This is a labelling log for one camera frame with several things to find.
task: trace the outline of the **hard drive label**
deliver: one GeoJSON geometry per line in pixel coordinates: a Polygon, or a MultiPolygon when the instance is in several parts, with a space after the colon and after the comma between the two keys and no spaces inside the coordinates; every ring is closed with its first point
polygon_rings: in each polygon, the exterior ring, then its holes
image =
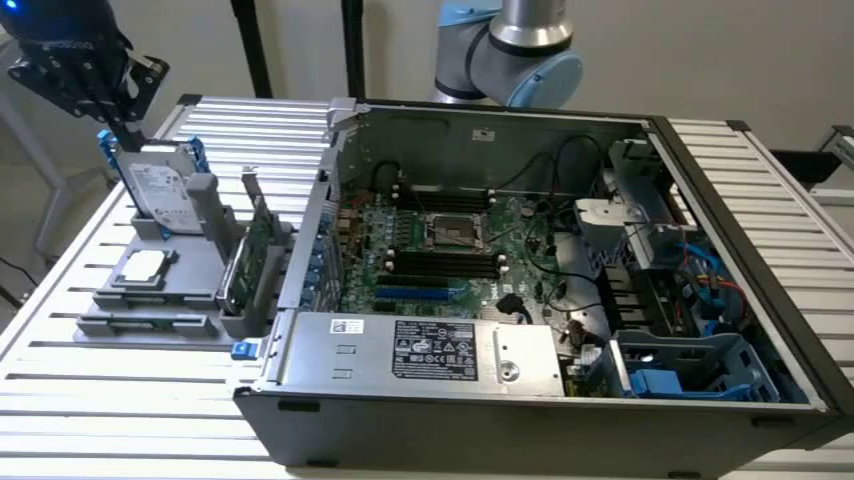
{"type": "Polygon", "coordinates": [[[172,232],[200,233],[201,224],[180,174],[164,165],[134,163],[129,170],[137,189],[134,198],[148,210],[145,213],[172,232]]]}
{"type": "Polygon", "coordinates": [[[474,340],[470,323],[396,321],[390,373],[418,380],[477,381],[474,340]]]}

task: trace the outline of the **motherboard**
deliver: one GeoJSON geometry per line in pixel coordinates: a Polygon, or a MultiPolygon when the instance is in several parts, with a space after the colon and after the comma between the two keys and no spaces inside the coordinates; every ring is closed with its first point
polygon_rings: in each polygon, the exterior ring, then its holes
{"type": "Polygon", "coordinates": [[[512,196],[354,195],[337,221],[341,311],[513,321],[496,306],[512,294],[540,317],[551,280],[528,258],[556,265],[536,209],[533,199],[512,196]]]}

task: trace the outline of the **circuit board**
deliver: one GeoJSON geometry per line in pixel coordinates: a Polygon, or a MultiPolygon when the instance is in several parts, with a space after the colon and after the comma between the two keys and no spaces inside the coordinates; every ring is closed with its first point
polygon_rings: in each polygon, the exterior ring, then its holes
{"type": "Polygon", "coordinates": [[[254,297],[266,260],[266,247],[273,239],[272,213],[262,197],[257,197],[252,223],[245,228],[245,236],[240,240],[234,258],[224,275],[222,296],[225,309],[238,315],[254,297]]]}
{"type": "MultiPolygon", "coordinates": [[[[536,244],[543,245],[539,249],[541,253],[545,242],[540,239],[545,232],[544,228],[540,230],[531,224],[531,214],[531,201],[517,197],[496,199],[482,213],[404,210],[380,198],[364,207],[342,209],[338,234],[344,239],[346,276],[341,311],[507,321],[512,317],[497,311],[495,303],[512,293],[521,297],[533,312],[536,284],[545,280],[527,261],[525,249],[529,247],[525,246],[525,238],[535,239],[536,244]],[[446,286],[448,293],[446,296],[442,293],[438,299],[377,298],[377,293],[393,292],[382,282],[396,273],[388,270],[396,260],[389,258],[389,254],[400,258],[409,253],[418,255],[425,252],[448,256],[470,254],[477,258],[500,255],[505,268],[496,272],[495,278],[469,278],[466,275],[446,278],[442,287],[446,286]]],[[[425,276],[430,271],[430,258],[425,257],[426,264],[421,267],[425,276]]],[[[537,263],[556,268],[553,257],[537,256],[537,263]]]]}

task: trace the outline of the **robotic arm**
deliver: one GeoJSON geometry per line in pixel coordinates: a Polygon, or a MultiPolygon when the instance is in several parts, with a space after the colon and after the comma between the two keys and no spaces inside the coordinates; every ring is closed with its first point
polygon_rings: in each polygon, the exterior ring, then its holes
{"type": "Polygon", "coordinates": [[[74,117],[108,125],[124,151],[145,138],[137,122],[169,71],[133,52],[106,0],[0,0],[0,24],[22,57],[11,78],[74,117]]]}
{"type": "Polygon", "coordinates": [[[565,0],[445,3],[433,101],[560,108],[581,78],[565,0]]]}

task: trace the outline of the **aluminum table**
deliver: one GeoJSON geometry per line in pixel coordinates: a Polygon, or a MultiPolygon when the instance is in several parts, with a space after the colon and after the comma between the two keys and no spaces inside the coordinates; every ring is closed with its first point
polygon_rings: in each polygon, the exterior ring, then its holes
{"type": "MultiPolygon", "coordinates": [[[[298,227],[325,146],[325,109],[316,102],[204,97],[197,105],[176,108],[157,136],[202,136],[222,203],[244,220],[249,202],[238,175],[242,166],[257,165],[268,203],[298,227]]],[[[854,379],[854,302],[845,303],[854,263],[839,247],[844,239],[832,220],[751,134],[733,132],[723,122],[672,123],[854,379]],[[808,262],[823,267],[813,272],[788,268],[808,262]]],[[[233,365],[226,352],[180,345],[98,348],[73,342],[74,317],[133,236],[132,213],[117,186],[0,335],[0,478],[458,478],[288,471],[268,460],[230,400],[229,385],[257,374],[256,364],[233,365]]],[[[776,451],[724,478],[851,479],[854,435],[816,451],[776,451]]]]}

